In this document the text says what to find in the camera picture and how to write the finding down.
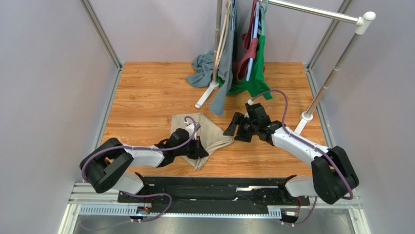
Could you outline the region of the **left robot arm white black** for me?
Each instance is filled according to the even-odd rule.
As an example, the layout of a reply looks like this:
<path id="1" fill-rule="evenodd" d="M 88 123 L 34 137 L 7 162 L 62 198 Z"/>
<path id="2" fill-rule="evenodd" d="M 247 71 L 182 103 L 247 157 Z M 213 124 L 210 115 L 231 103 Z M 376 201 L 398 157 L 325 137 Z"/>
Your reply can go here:
<path id="1" fill-rule="evenodd" d="M 110 138 L 85 157 L 79 167 L 84 180 L 98 194 L 110 189 L 137 194 L 144 188 L 144 180 L 138 173 L 129 173 L 128 168 L 160 168 L 173 163 L 178 156 L 202 159 L 208 155 L 198 136 L 178 128 L 169 138 L 150 147 L 133 147 Z"/>

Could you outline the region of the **beige linen napkin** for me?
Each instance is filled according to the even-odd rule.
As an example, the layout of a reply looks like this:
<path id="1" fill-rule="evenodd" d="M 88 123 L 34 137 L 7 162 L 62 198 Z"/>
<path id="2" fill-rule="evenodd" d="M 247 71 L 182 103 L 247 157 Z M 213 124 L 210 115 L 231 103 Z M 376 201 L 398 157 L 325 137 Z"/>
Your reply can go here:
<path id="1" fill-rule="evenodd" d="M 207 151 L 208 156 L 201 159 L 190 159 L 188 156 L 182 156 L 182 158 L 188 162 L 194 170 L 200 170 L 216 150 L 230 145 L 234 139 L 231 136 L 224 136 L 224 131 L 202 113 L 173 115 L 170 126 L 171 133 L 177 128 L 186 128 L 186 116 L 192 117 L 201 125 L 200 129 L 197 131 L 197 136 L 200 137 L 201 144 Z"/>

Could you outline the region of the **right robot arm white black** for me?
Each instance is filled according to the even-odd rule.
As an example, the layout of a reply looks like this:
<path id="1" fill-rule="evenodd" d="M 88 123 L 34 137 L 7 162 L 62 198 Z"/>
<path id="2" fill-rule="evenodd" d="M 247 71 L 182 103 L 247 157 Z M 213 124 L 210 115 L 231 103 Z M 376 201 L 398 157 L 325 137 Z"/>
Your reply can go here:
<path id="1" fill-rule="evenodd" d="M 253 136 L 258 136 L 309 166 L 311 176 L 293 175 L 286 179 L 283 187 L 290 196 L 318 196 L 330 205 L 340 199 L 353 198 L 352 190 L 359 185 L 359 179 L 342 147 L 319 145 L 296 134 L 282 122 L 271 121 L 259 103 L 245 107 L 247 113 L 236 112 L 223 134 L 242 142 L 250 142 Z"/>

